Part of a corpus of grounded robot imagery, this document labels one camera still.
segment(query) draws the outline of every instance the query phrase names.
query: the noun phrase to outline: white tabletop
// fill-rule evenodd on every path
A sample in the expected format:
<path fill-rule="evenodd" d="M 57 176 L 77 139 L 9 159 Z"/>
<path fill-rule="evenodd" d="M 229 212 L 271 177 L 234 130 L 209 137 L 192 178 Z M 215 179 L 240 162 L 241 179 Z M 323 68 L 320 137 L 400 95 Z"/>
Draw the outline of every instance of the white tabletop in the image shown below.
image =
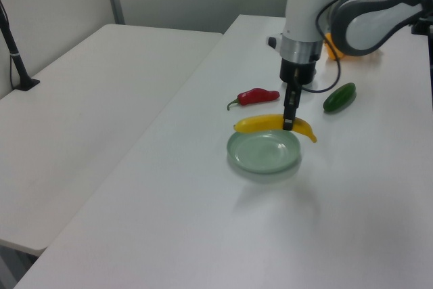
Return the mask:
<path fill-rule="evenodd" d="M 408 28 L 346 58 L 357 98 L 323 113 L 303 94 L 302 161 L 275 175 L 227 162 L 233 124 L 282 99 L 225 109 L 241 91 L 279 89 L 265 45 L 283 18 L 240 16 L 131 151 L 16 287 L 425 289 L 433 284 L 433 118 L 425 37 Z M 335 77 L 323 53 L 314 87 Z"/>
<path fill-rule="evenodd" d="M 0 245 L 39 255 L 215 46 L 107 25 L 0 101 Z"/>

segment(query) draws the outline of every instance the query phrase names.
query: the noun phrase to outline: red chili pepper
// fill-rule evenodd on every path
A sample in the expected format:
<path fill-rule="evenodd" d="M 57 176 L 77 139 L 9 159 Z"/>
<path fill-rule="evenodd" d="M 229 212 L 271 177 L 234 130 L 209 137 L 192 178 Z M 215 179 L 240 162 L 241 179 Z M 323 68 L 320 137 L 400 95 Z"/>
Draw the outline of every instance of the red chili pepper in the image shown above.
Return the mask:
<path fill-rule="evenodd" d="M 237 99 L 227 105 L 227 111 L 230 110 L 230 105 L 237 103 L 242 106 L 255 103 L 263 103 L 274 101 L 279 97 L 278 91 L 267 91 L 266 89 L 253 88 L 245 93 L 240 93 Z"/>

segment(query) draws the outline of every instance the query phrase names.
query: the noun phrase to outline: yellow banana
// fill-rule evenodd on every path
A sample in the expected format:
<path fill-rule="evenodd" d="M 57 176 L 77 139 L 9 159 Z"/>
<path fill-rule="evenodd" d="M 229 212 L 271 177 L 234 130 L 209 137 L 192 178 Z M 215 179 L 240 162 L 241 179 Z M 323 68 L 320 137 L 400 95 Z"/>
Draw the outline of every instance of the yellow banana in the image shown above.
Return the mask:
<path fill-rule="evenodd" d="M 282 130 L 284 118 L 282 114 L 266 114 L 251 116 L 250 118 L 244 118 L 235 124 L 235 131 L 241 133 L 251 133 L 257 131 L 266 130 Z M 295 118 L 293 123 L 293 132 L 306 135 L 311 139 L 312 142 L 317 142 L 317 138 L 311 129 L 311 126 L 300 118 Z"/>

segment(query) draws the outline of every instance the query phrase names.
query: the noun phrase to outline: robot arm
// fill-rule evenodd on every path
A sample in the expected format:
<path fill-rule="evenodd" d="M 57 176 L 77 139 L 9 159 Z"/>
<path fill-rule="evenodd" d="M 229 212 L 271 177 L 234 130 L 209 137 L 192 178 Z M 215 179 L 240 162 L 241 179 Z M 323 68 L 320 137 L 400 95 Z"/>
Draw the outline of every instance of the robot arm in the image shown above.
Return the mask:
<path fill-rule="evenodd" d="M 432 0 L 288 0 L 286 25 L 274 46 L 282 58 L 280 78 L 288 84 L 283 128 L 292 130 L 302 85 L 313 80 L 323 44 L 317 26 L 323 32 L 331 31 L 341 52 L 365 55 L 431 11 Z"/>

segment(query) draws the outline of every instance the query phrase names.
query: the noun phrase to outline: black cable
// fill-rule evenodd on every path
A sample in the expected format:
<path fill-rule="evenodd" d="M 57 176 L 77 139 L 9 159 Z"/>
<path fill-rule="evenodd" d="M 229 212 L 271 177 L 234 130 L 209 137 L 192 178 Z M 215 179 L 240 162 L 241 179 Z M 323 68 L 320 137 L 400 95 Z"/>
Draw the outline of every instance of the black cable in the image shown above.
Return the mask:
<path fill-rule="evenodd" d="M 5 9 L 5 7 L 3 6 L 3 3 L 1 2 L 1 0 L 0 0 L 0 8 L 1 8 L 1 11 L 5 14 L 6 22 L 9 23 L 9 18 L 7 17 L 6 9 Z"/>
<path fill-rule="evenodd" d="M 11 88 L 12 90 L 15 89 L 14 83 L 12 82 L 12 56 L 9 56 L 9 80 L 11 82 Z"/>
<path fill-rule="evenodd" d="M 0 0 L 0 9 L 3 12 L 3 14 L 5 15 L 6 22 L 9 24 L 9 17 L 7 17 L 6 9 L 3 6 L 3 3 L 1 2 L 1 0 Z M 12 56 L 11 55 L 9 55 L 9 81 L 11 83 L 12 90 L 14 90 L 15 87 L 14 87 L 14 83 L 12 82 Z"/>
<path fill-rule="evenodd" d="M 325 42 L 328 44 L 329 48 L 331 49 L 333 55 L 336 57 L 337 67 L 338 67 L 337 77 L 331 86 L 329 86 L 328 88 L 319 89 L 319 90 L 305 88 L 304 86 L 298 84 L 298 81 L 295 78 L 294 82 L 296 83 L 296 86 L 300 87 L 303 91 L 308 91 L 309 93 L 325 93 L 326 91 L 333 89 L 335 87 L 335 85 L 337 85 L 338 81 L 340 80 L 340 76 L 341 76 L 340 58 L 337 55 L 337 51 L 336 51 L 335 47 L 332 45 L 331 41 L 327 39 L 327 37 L 325 36 L 325 33 L 322 31 L 322 29 L 319 25 L 320 16 L 322 16 L 322 14 L 325 12 L 325 10 L 327 10 L 329 7 L 331 7 L 337 1 L 340 1 L 340 0 L 333 0 L 330 3 L 328 3 L 324 8 L 322 8 L 321 11 L 317 14 L 316 21 L 315 21 L 317 32 L 319 32 L 320 36 L 323 38 L 323 40 L 325 40 Z"/>

